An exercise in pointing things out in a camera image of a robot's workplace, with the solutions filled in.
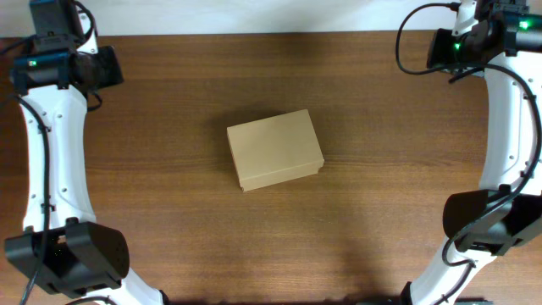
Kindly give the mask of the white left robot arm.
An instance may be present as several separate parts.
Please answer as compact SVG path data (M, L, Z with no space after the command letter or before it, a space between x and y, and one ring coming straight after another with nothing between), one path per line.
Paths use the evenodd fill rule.
M82 3L29 7L35 34L10 73L25 119L29 196L22 234L4 242L6 258L28 278L26 292L39 287L73 304L165 304L165 293L131 268L123 234L98 224L86 184L88 99L122 83L115 52L97 44Z

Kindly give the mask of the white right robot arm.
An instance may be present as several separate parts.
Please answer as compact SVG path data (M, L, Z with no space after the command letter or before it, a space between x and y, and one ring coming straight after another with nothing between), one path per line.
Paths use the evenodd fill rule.
M450 196L445 239L404 287L403 304L457 304L486 265L541 233L541 18L525 1L451 3L456 21L434 33L427 72L482 77L489 98L478 189Z

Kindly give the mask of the brown cardboard box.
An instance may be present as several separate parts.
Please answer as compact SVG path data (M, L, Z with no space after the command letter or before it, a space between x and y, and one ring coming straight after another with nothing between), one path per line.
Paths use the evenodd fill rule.
M315 175L324 166L306 109L231 126L227 137L244 192Z

